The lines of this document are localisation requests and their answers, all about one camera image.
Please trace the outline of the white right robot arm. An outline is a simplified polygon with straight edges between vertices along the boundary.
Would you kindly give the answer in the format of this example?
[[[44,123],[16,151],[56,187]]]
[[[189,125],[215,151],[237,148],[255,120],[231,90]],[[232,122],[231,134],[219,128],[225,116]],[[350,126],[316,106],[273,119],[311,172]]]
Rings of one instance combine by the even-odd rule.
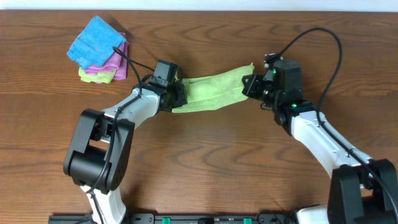
[[[247,75],[243,94],[270,107],[275,121],[301,142],[330,176],[326,205],[294,212],[295,223],[397,223],[397,173],[349,143],[303,97],[300,75]]]

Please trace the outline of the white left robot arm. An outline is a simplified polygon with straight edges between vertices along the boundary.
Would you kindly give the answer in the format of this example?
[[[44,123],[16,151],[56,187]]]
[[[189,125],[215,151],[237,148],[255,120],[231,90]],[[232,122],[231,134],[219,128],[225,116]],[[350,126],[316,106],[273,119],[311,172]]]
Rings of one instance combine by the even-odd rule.
[[[126,173],[134,130],[160,111],[187,104],[181,80],[140,83],[118,104],[85,109],[77,122],[63,171],[85,192],[92,223],[122,223],[127,208],[119,185]]]

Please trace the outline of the light green microfiber cloth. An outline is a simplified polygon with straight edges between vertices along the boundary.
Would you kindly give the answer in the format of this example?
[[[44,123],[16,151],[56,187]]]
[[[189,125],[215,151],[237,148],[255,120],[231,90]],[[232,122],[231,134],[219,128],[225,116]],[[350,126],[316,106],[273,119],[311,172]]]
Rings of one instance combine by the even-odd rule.
[[[228,72],[199,78],[184,78],[187,104],[172,109],[173,113],[214,111],[247,99],[243,94],[242,78],[251,75],[254,65],[249,64]]]

